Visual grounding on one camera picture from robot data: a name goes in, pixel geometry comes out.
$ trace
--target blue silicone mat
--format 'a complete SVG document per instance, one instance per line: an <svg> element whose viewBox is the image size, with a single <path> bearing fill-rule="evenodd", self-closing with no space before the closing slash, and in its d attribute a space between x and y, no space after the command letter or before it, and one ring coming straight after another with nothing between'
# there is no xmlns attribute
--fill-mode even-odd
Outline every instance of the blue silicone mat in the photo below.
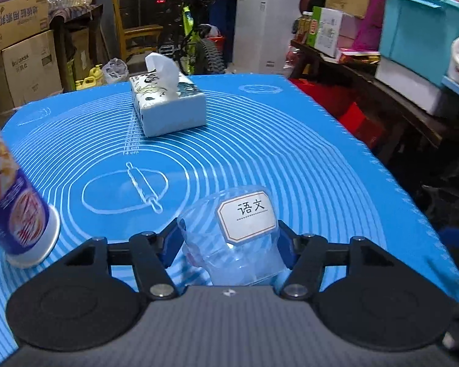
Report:
<svg viewBox="0 0 459 367"><path fill-rule="evenodd" d="M323 108L280 76L192 80L207 95L203 128L148 140L129 83L33 102L7 123L7 144L62 227L37 268L12 268L0 250L0 361L16 348L5 303L28 278L92 236L116 242L160 231L199 198L238 185L266 186L295 232L343 243L368 237L459 300L459 272L426 218ZM143 203L133 177L156 203ZM178 285L210 283L180 254L168 271ZM130 269L113 274L136 287ZM327 268L323 285L344 274Z"/></svg>

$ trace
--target white box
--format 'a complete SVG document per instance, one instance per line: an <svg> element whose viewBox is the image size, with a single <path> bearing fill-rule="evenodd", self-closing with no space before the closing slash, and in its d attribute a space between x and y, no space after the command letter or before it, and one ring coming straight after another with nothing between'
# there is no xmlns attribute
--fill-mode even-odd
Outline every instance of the white box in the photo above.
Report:
<svg viewBox="0 0 459 367"><path fill-rule="evenodd" d="M360 25L360 19L342 11L314 7L312 25L306 43L330 57L336 57L338 48L351 48Z"/></svg>
<svg viewBox="0 0 459 367"><path fill-rule="evenodd" d="M283 74L299 0L238 0L233 68L237 73Z"/></svg>
<svg viewBox="0 0 459 367"><path fill-rule="evenodd" d="M172 99L157 80L155 74L129 79L132 103L148 138L206 124L206 95L191 80L179 73L177 97Z"/></svg>
<svg viewBox="0 0 459 367"><path fill-rule="evenodd" d="M459 101L443 94L429 80L410 69L381 57L375 77L428 114L451 118L459 114Z"/></svg>

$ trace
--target carbon fiber surface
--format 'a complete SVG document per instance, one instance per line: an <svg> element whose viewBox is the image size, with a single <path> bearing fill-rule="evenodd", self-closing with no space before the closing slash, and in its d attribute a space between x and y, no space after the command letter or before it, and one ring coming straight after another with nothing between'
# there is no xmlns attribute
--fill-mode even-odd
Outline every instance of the carbon fiber surface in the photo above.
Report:
<svg viewBox="0 0 459 367"><path fill-rule="evenodd" d="M271 287L189 287L150 304L105 346L75 353L23 347L2 367L459 367L439 347L386 353L328 331L308 304Z"/></svg>

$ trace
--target yellow bottle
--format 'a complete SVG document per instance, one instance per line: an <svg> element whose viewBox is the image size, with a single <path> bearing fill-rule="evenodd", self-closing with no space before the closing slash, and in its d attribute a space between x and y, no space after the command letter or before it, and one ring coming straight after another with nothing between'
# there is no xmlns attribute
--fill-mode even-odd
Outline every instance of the yellow bottle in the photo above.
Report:
<svg viewBox="0 0 459 367"><path fill-rule="evenodd" d="M82 89L87 89L87 88L91 88L91 87L95 87L95 86L96 86L95 77L88 76L83 80L83 88Z"/></svg>
<svg viewBox="0 0 459 367"><path fill-rule="evenodd" d="M84 78L83 80L77 80L75 82L75 85L76 85L77 91L80 91L81 89L95 87L96 85L95 77L89 76L89 77Z"/></svg>
<svg viewBox="0 0 459 367"><path fill-rule="evenodd" d="M96 65L90 69L89 75L95 78L96 85L104 84L104 73L102 72L101 66L102 65Z"/></svg>

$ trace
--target teal plastic storage box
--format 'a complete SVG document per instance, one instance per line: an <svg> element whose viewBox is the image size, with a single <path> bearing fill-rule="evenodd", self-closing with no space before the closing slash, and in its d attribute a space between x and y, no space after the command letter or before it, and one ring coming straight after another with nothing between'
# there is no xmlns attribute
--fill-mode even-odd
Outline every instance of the teal plastic storage box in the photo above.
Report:
<svg viewBox="0 0 459 367"><path fill-rule="evenodd" d="M459 37L454 0L386 0L379 52L440 87Z"/></svg>

